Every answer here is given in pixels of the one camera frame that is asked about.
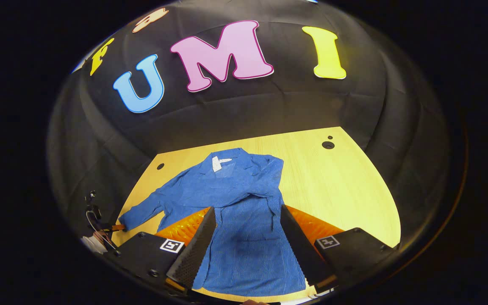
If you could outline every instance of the wire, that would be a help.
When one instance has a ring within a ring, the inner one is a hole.
[[[93,213],[93,212],[92,211],[86,211],[86,218],[88,219],[89,225],[91,226],[91,228],[93,228],[93,232],[95,234],[95,233],[97,233],[97,230],[93,226],[92,222],[90,222],[89,217],[88,217],[88,213]],[[116,248],[109,241],[107,241],[106,238],[104,238],[101,234],[99,234],[99,236],[101,236],[101,238],[103,238],[107,242],[107,244],[109,244],[113,249],[116,250]]]

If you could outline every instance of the orange soft pad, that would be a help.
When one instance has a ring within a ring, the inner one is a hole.
[[[308,238],[308,241],[312,245],[314,242],[316,242],[316,239],[344,232],[344,230],[337,228],[328,222],[324,222],[319,218],[315,218],[310,214],[306,214],[301,210],[297,210],[296,208],[288,205],[285,206],[293,218],[295,218],[296,222],[300,226],[300,229],[302,232],[304,232],[304,235],[306,235],[306,238]]]
[[[197,229],[203,221],[203,218],[205,218],[205,214],[208,212],[209,208],[210,207],[207,207],[204,210],[200,210],[197,213],[178,220],[178,222],[164,228],[155,235],[174,239],[175,241],[183,241],[184,245],[187,246],[195,235],[195,232],[197,232]]]

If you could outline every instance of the pink letter m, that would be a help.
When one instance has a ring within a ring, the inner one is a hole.
[[[217,48],[195,36],[175,43],[171,52],[178,53],[184,64],[189,78],[188,90],[197,92],[212,84],[212,80],[203,75],[199,65],[217,80],[224,82],[229,72],[231,56],[235,58],[235,78],[259,78],[274,73],[274,67],[265,62],[255,36],[257,27],[259,23],[253,20],[229,23],[221,31]]]

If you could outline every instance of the wooden table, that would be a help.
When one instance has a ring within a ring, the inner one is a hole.
[[[324,141],[331,141],[335,147],[325,149]],[[390,247],[399,243],[400,220],[393,197],[372,162],[341,127],[281,133],[158,154],[131,191],[120,216],[183,170],[201,163],[210,153],[236,147],[250,154],[273,155],[284,161],[280,191],[287,205],[343,230],[360,227]],[[159,164],[165,165],[157,170]],[[121,245],[141,231],[155,234],[163,216],[161,212],[129,232],[115,232],[112,241]],[[249,299],[204,288],[196,291],[231,301]],[[292,294],[252,299],[283,302],[315,293],[314,287],[309,286]]]

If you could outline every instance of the shirt collar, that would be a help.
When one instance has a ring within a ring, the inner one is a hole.
[[[212,158],[215,156],[217,156],[218,159],[235,159],[238,167],[242,169],[248,169],[253,165],[250,154],[242,148],[233,148],[210,153],[208,157],[201,162],[199,173],[206,174],[212,170]]]

